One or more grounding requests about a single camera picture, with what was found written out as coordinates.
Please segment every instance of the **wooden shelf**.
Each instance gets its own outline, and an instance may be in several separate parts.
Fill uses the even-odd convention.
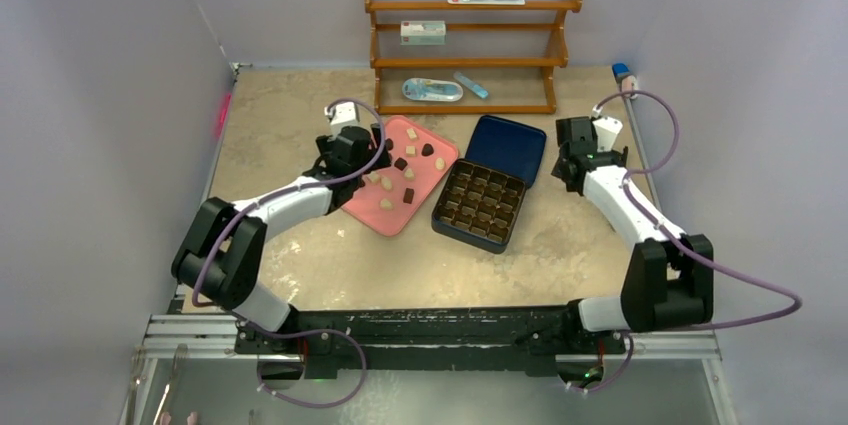
[[[374,106],[387,114],[468,114],[468,113],[553,113],[556,111],[556,96],[553,86],[554,67],[568,64],[568,49],[565,46],[565,15],[579,12],[583,0],[528,1],[524,5],[459,5],[434,1],[378,1],[365,0],[365,12],[371,20],[371,68],[374,69]],[[380,57],[379,33],[397,32],[399,23],[378,23],[377,12],[383,11],[454,11],[454,10],[548,10],[556,16],[550,23],[447,23],[449,32],[547,32],[548,45],[542,57],[478,57],[478,58],[387,58]],[[528,106],[458,106],[458,105],[402,105],[381,106],[380,80],[384,69],[411,68],[507,68],[535,67],[541,71],[545,88],[546,104]]]

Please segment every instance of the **cable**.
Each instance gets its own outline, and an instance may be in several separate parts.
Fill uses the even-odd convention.
[[[257,200],[255,202],[251,203],[250,205],[244,207],[243,210],[238,212],[236,214],[236,216],[233,217],[233,219],[230,220],[229,223],[227,223],[227,226],[224,227],[224,230],[221,232],[220,235],[218,235],[218,238],[215,240],[215,243],[212,245],[212,252],[206,257],[206,260],[203,262],[203,267],[201,267],[200,273],[197,275],[197,280],[194,282],[194,290],[192,290],[192,292],[191,292],[191,304],[192,305],[194,305],[195,307],[198,307],[198,308],[211,307],[211,306],[215,305],[215,303],[211,302],[211,301],[209,301],[209,302],[201,302],[200,301],[200,285],[206,280],[206,274],[209,273],[209,268],[212,266],[212,262],[215,260],[215,255],[218,254],[218,249],[221,248],[221,245],[224,243],[224,241],[227,239],[227,237],[230,236],[230,233],[233,231],[233,229],[236,227],[236,225],[238,225],[238,223],[245,216],[247,216],[247,214],[249,214],[250,212],[255,210],[257,207],[259,207],[260,205],[262,205],[266,202],[280,198],[283,195],[286,195],[288,193],[291,193],[291,192],[294,192],[294,191],[297,191],[297,190],[302,190],[302,189],[305,189],[305,188],[326,187],[328,185],[335,185],[337,183],[346,182],[346,181],[351,180],[353,178],[362,176],[369,168],[371,168],[375,163],[377,163],[377,160],[379,160],[380,155],[383,153],[383,149],[386,147],[386,128],[383,125],[383,120],[380,118],[380,114],[378,114],[376,110],[374,110],[373,108],[371,108],[370,106],[368,106],[364,102],[362,102],[360,100],[353,99],[353,98],[340,98],[340,99],[334,101],[333,103],[331,103],[330,105],[328,105],[327,110],[332,111],[334,108],[336,108],[337,105],[340,105],[342,103],[347,103],[347,102],[353,102],[357,106],[368,110],[368,112],[370,112],[371,115],[374,115],[374,118],[377,119],[377,125],[380,127],[380,144],[377,146],[377,153],[374,154],[374,156],[371,158],[371,160],[367,164],[365,164],[365,166],[363,166],[362,168],[360,168],[359,170],[357,170],[353,173],[350,173],[350,174],[345,175],[343,177],[333,178],[333,179],[330,179],[330,180],[319,180],[317,182],[305,183],[300,187],[291,186],[291,187],[281,188],[279,190],[275,190],[274,192],[269,193],[268,195],[265,195],[264,197],[260,198],[259,200]]]
[[[368,163],[366,163],[362,168],[360,168],[359,170],[357,170],[353,173],[350,173],[350,174],[345,175],[343,177],[333,178],[333,179],[330,179],[330,180],[320,180],[320,181],[317,181],[317,182],[305,183],[301,186],[290,186],[290,187],[281,188],[279,190],[276,190],[274,192],[269,193],[268,195],[265,195],[264,197],[260,198],[259,200],[257,200],[254,203],[251,203],[250,205],[246,206],[243,210],[238,212],[236,214],[236,216],[233,217],[233,219],[230,220],[229,223],[227,223],[227,225],[224,227],[224,230],[221,232],[221,234],[218,235],[218,238],[215,240],[215,243],[212,245],[212,251],[209,253],[209,256],[207,256],[206,260],[203,262],[203,267],[200,269],[200,273],[197,275],[197,280],[194,282],[194,290],[192,291],[192,294],[191,294],[191,303],[194,306],[196,306],[196,307],[209,307],[209,306],[214,305],[214,302],[211,302],[211,301],[210,302],[201,302],[199,300],[201,284],[206,279],[206,274],[209,272],[209,268],[212,266],[212,262],[215,260],[215,255],[218,253],[218,250],[221,248],[221,244],[224,243],[224,240],[226,240],[227,237],[230,236],[230,233],[233,231],[233,229],[236,227],[236,225],[238,225],[238,223],[245,216],[247,216],[247,214],[249,214],[250,212],[255,210],[257,207],[259,207],[260,205],[262,205],[262,204],[264,204],[264,203],[266,203],[270,200],[274,200],[276,198],[282,197],[283,195],[286,195],[286,194],[294,192],[294,191],[302,190],[302,189],[305,189],[305,188],[317,188],[317,187],[325,187],[325,186],[328,186],[328,185],[335,185],[337,183],[342,183],[342,182],[346,182],[348,180],[357,178],[359,176],[362,176],[368,169],[370,169],[375,163],[377,163],[377,160],[379,160],[380,155],[382,155],[383,150],[386,148],[386,127],[385,127],[385,125],[383,125],[383,120],[380,118],[380,114],[377,113],[377,111],[375,109],[371,108],[370,106],[368,106],[364,102],[362,102],[360,100],[353,99],[353,98],[340,98],[340,99],[334,101],[333,103],[331,103],[330,105],[328,105],[327,110],[332,111],[337,105],[340,105],[342,103],[347,103],[347,102],[353,102],[357,106],[364,108],[369,113],[371,113],[371,115],[373,115],[374,118],[377,120],[377,126],[380,128],[380,143],[377,145],[377,152],[374,154],[374,156],[371,158],[371,160],[368,161]],[[365,360],[365,351],[362,349],[362,346],[360,346],[356,342],[356,340],[354,340],[353,338],[351,338],[347,334],[342,333],[338,330],[333,330],[333,329],[307,330],[307,331],[304,331],[304,332],[297,332],[297,333],[274,333],[274,332],[265,330],[264,328],[260,327],[259,325],[256,325],[255,323],[248,322],[247,320],[244,319],[244,317],[239,317],[238,314],[234,314],[234,315],[236,315],[236,317],[238,317],[240,320],[244,320],[246,326],[250,326],[251,328],[253,328],[257,332],[259,332],[259,333],[261,333],[261,334],[263,334],[263,335],[265,335],[269,338],[274,338],[274,339],[278,339],[278,340],[290,340],[290,339],[294,339],[294,338],[303,338],[303,337],[309,337],[309,336],[312,336],[312,335],[320,335],[320,334],[323,334],[323,333],[327,333],[327,334],[331,334],[331,335],[337,335],[337,336],[344,338],[348,342],[350,342],[351,345],[353,345],[353,348],[355,348],[356,352],[359,354],[359,359],[362,363],[362,374],[359,377],[359,382],[356,384],[356,386],[353,388],[353,390],[349,394],[345,395],[344,397],[342,397],[342,398],[340,398],[336,401],[329,402],[329,403],[306,402],[306,401],[303,401],[303,400],[298,400],[296,398],[283,395],[281,393],[278,393],[276,390],[271,390],[271,388],[268,387],[265,384],[265,382],[262,381],[261,366],[258,366],[256,373],[257,373],[257,377],[259,378],[259,388],[261,390],[265,391],[266,393],[269,393],[272,396],[279,398],[279,399],[282,399],[282,400],[285,400],[289,403],[293,403],[295,405],[300,405],[302,407],[331,408],[331,407],[341,405],[341,404],[349,401],[350,399],[352,399],[357,393],[359,393],[359,390],[362,388],[362,385],[365,383],[365,378],[368,375],[368,366],[367,366],[367,362]]]
[[[630,335],[627,332],[618,332],[618,333],[621,333],[621,335],[624,338],[627,339],[627,355],[624,356],[624,361],[621,362],[621,365],[618,367],[618,370],[616,370],[615,373],[613,373],[610,376],[609,379],[601,382],[596,387],[582,388],[582,387],[574,386],[571,382],[568,382],[568,383],[565,384],[565,388],[567,390],[578,390],[578,391],[582,392],[584,395],[589,394],[589,393],[600,392],[601,390],[612,385],[613,382],[615,382],[616,380],[618,380],[619,377],[621,377],[621,374],[623,374],[624,370],[627,368],[627,366],[630,365],[630,360],[633,359],[633,350],[636,347],[635,347],[635,344],[633,343],[633,336],[632,335]]]
[[[668,240],[672,244],[674,244],[674,246],[677,247],[677,249],[680,250],[680,252],[683,253],[684,255],[686,255],[687,257],[691,258],[692,260],[695,260],[696,262],[700,263],[701,265],[709,267],[709,268],[711,268],[711,269],[713,269],[713,270],[715,270],[719,273],[722,273],[724,275],[727,275],[731,278],[735,278],[736,280],[739,280],[741,282],[745,282],[749,285],[753,285],[755,287],[763,288],[765,290],[769,290],[769,291],[777,293],[779,295],[783,295],[783,296],[790,298],[792,300],[792,305],[789,305],[788,307],[783,308],[783,309],[778,310],[778,311],[775,311],[775,312],[765,313],[765,314],[762,314],[762,315],[757,315],[757,316],[749,317],[749,318],[730,320],[730,321],[727,321],[727,322],[705,323],[705,324],[701,324],[701,325],[693,325],[693,326],[690,326],[690,327],[683,328],[681,330],[720,330],[720,329],[725,329],[725,328],[741,327],[741,326],[745,326],[745,325],[752,325],[754,323],[765,322],[765,321],[768,321],[768,320],[774,320],[776,318],[785,317],[789,314],[797,312],[798,309],[800,309],[801,305],[803,304],[803,300],[801,299],[801,297],[797,293],[795,293],[795,292],[793,292],[793,291],[791,291],[787,288],[781,287],[779,285],[771,284],[769,282],[766,282],[765,280],[760,280],[758,278],[752,277],[752,276],[744,274],[742,272],[738,272],[736,270],[733,270],[732,268],[728,268],[724,265],[720,265],[720,264],[718,264],[718,263],[716,263],[716,262],[714,262],[714,261],[712,261],[712,260],[710,260],[706,257],[703,257],[703,256],[693,252],[692,250],[687,248],[686,245],[684,245],[682,242],[680,242],[680,240],[678,240],[677,237],[675,237],[668,230],[668,228],[665,227],[665,225],[661,224],[659,218],[655,217],[653,214],[651,214],[650,211],[648,211],[648,209],[646,209],[641,203],[639,203],[639,201],[633,195],[633,192],[630,190],[630,185],[632,183],[632,180],[630,180],[630,177],[633,176],[633,175],[647,175],[649,173],[656,172],[657,170],[662,168],[666,163],[668,163],[668,161],[671,159],[671,156],[674,155],[674,152],[677,150],[677,144],[678,144],[678,141],[680,139],[680,124],[677,121],[677,115],[674,113],[674,110],[672,110],[671,106],[668,103],[666,103],[665,100],[663,100],[662,98],[660,98],[659,96],[657,96],[653,93],[646,92],[646,91],[643,91],[643,90],[628,90],[626,92],[614,93],[614,94],[604,98],[600,102],[598,102],[598,104],[595,105],[594,110],[600,111],[600,109],[603,108],[603,106],[607,102],[609,102],[610,100],[612,100],[614,98],[630,96],[630,95],[644,95],[646,97],[653,99],[655,102],[659,103],[660,105],[662,105],[663,108],[665,108],[666,112],[668,113],[669,118],[671,118],[671,125],[674,129],[674,135],[672,136],[671,147],[669,148],[668,153],[666,153],[666,155],[659,162],[657,162],[654,166],[649,167],[649,168],[628,168],[627,169],[627,173],[624,174],[624,178],[622,178],[622,180],[621,180],[621,184],[624,188],[624,194],[627,195],[627,199],[630,200],[630,202],[633,204],[633,206],[636,207],[636,209],[638,209],[639,212],[641,212],[642,215],[645,216],[645,218],[650,220],[651,223],[653,223],[654,226],[657,227],[657,229],[660,230],[660,232],[662,232],[662,234],[665,235],[666,238],[668,238]]]

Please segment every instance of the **pink object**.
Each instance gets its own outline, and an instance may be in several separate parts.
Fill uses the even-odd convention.
[[[448,173],[451,165],[459,157],[456,146],[435,133],[421,128],[406,117],[394,116],[386,120],[386,137],[394,142],[394,148],[389,152],[392,154],[392,165],[382,170],[377,170],[381,177],[388,177],[392,181],[392,190],[386,191],[378,181],[371,183],[367,176],[363,176],[365,187],[360,188],[353,198],[342,206],[342,209],[353,215],[357,220],[371,227],[380,235],[392,237],[400,233],[409,219],[424,203],[436,185]],[[406,130],[412,128],[418,135],[417,140],[410,140]],[[421,155],[421,149],[425,143],[433,146],[433,154],[429,157]],[[415,146],[415,156],[406,156],[406,147]],[[407,161],[408,168],[415,173],[415,179],[408,181],[403,177],[403,171],[398,170],[394,162],[398,158]],[[436,159],[445,160],[445,168],[436,170]],[[411,204],[403,203],[403,192],[411,188],[415,190],[415,196]],[[383,210],[380,208],[380,200],[387,198],[392,202],[394,209]]]

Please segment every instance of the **tabletop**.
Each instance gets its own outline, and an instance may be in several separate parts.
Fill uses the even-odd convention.
[[[542,103],[538,71],[528,72],[469,70],[466,75],[486,87],[490,99]],[[384,77],[383,89],[399,96],[404,78]],[[373,86],[369,69],[243,69],[210,196],[233,201],[290,183],[312,166],[315,137],[328,133],[323,107],[340,97],[370,103]],[[505,116],[544,130],[548,138],[539,176],[503,254],[431,229],[440,184],[395,237],[375,233],[342,210],[280,234],[265,245],[261,282],[301,310],[554,305],[618,294],[630,250],[591,203],[566,192],[550,175],[557,157],[554,121],[588,115],[595,103],[617,91],[616,83],[608,67],[567,67],[556,70],[555,89],[556,114]],[[613,100],[604,110],[630,123],[622,101]],[[479,115],[410,118],[453,142],[462,156]],[[629,126],[616,143],[617,149],[624,146],[630,147],[628,165],[640,165]],[[650,196],[643,177],[634,183]],[[184,311],[193,310],[187,299]]]

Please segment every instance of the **blue lid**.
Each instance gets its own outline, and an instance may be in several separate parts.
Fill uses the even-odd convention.
[[[465,158],[500,170],[533,186],[548,136],[538,128],[483,115],[474,128]]]

